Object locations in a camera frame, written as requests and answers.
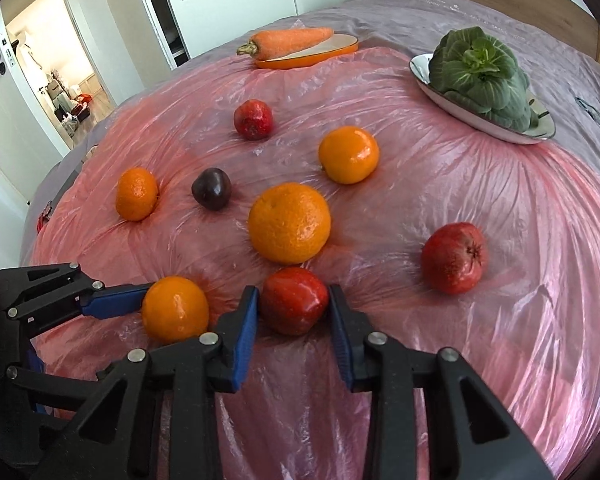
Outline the red apple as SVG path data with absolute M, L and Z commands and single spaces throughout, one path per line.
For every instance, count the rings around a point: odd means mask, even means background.
M 301 336 L 312 330 L 327 304 L 326 285 L 303 268 L 285 268 L 271 274 L 260 295 L 264 322 L 286 336 Z

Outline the orange mandarin near gripper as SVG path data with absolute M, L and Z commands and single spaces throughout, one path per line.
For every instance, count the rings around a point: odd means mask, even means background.
M 167 276 L 152 284 L 140 308 L 143 328 L 160 344 L 174 344 L 207 331 L 209 304 L 202 289 L 188 278 Z

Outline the small orange mandarin left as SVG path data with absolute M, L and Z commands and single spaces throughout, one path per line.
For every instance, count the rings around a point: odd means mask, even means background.
M 118 180 L 116 211 L 126 221 L 142 221 L 155 209 L 159 189 L 154 175 L 145 168 L 126 170 Z

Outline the red pomegranate right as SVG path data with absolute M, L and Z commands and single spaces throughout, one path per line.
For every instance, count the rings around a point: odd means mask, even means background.
M 481 280 L 488 263 L 482 232 L 469 222 L 450 223 L 437 229 L 420 255 L 422 278 L 447 295 L 469 292 Z

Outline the dark purple plum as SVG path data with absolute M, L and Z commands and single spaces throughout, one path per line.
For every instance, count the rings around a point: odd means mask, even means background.
M 192 195 L 196 202 L 212 211 L 223 209 L 232 197 L 232 182 L 220 168 L 205 169 L 192 184 Z

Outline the large orange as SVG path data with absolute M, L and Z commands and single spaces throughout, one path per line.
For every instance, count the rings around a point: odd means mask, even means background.
M 289 182 L 269 188 L 254 201 L 247 226 L 251 246 L 261 257 L 294 266 L 322 250 L 332 216 L 321 193 Z

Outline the small red pomegranate top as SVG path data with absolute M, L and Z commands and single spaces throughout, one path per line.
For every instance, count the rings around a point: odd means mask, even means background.
M 234 111 L 234 127 L 245 140 L 266 139 L 274 128 L 272 110 L 260 100 L 243 102 Z

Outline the pink plastic sheet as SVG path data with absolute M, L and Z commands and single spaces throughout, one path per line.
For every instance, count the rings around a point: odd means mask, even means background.
M 272 110 L 266 139 L 235 130 L 234 111 L 248 100 Z M 349 185 L 330 180 L 317 155 L 343 126 L 366 130 L 380 148 L 375 171 Z M 582 460 L 600 432 L 600 175 L 581 159 L 467 127 L 427 99 L 406 56 L 388 48 L 303 70 L 224 58 L 127 102 L 104 129 L 38 233 L 33 263 L 74 261 L 108 285 L 185 276 L 220 315 L 275 271 L 249 241 L 253 202 L 282 183 L 312 186 L 332 230 L 310 270 L 407 346 L 460 350 L 554 474 Z M 119 178 L 134 167 L 159 189 L 137 222 L 114 206 Z M 212 167 L 233 188 L 218 211 L 192 195 Z M 482 232 L 488 263 L 473 289 L 447 295 L 424 281 L 420 255 L 457 222 Z

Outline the orange mandarin upper right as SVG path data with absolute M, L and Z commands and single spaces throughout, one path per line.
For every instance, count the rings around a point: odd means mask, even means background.
M 317 155 L 330 180 L 349 185 L 362 182 L 375 171 L 380 148 L 366 130 L 343 126 L 324 136 Z

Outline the carrot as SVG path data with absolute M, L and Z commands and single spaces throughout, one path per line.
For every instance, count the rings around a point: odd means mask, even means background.
M 261 30 L 238 47 L 236 54 L 249 55 L 258 61 L 275 60 L 315 47 L 333 34 L 328 27 Z

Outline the green bok choy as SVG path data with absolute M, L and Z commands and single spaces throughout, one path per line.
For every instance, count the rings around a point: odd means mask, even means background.
M 429 84 L 489 122 L 524 133 L 539 116 L 529 104 L 530 81 L 514 52 L 480 27 L 450 30 L 429 61 Z

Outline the white oval plate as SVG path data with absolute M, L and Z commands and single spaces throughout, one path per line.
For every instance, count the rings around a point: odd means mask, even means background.
M 464 122 L 472 128 L 482 131 L 495 139 L 502 140 L 508 143 L 520 145 L 533 145 L 541 142 L 554 139 L 556 136 L 556 125 L 553 116 L 550 114 L 546 106 L 530 91 L 527 91 L 527 101 L 530 110 L 533 110 L 538 115 L 538 124 L 534 128 L 530 128 L 525 132 L 517 132 L 499 126 L 495 122 L 490 122 L 486 118 L 477 115 L 470 110 L 465 110 L 463 107 L 442 96 L 439 92 L 430 86 L 429 78 L 429 62 L 434 55 L 432 53 L 424 53 L 414 56 L 410 61 L 410 70 L 416 78 L 419 89 L 428 96 L 438 107 L 445 112 Z

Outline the orange oval plate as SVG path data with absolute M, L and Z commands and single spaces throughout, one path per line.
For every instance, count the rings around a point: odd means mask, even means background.
M 314 47 L 288 54 L 282 58 L 273 58 L 268 61 L 255 60 L 254 65 L 267 70 L 290 70 L 291 68 L 309 67 L 329 58 L 354 53 L 357 50 L 358 38 L 335 32 L 330 38 Z

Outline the grey purple bed sheet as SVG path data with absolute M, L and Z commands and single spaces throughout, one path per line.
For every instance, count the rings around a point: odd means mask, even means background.
M 515 52 L 554 114 L 557 143 L 600 174 L 600 64 L 535 26 L 470 0 L 347 0 L 273 25 L 298 24 L 328 26 L 355 36 L 363 49 L 407 56 L 434 50 L 450 29 L 478 25 Z

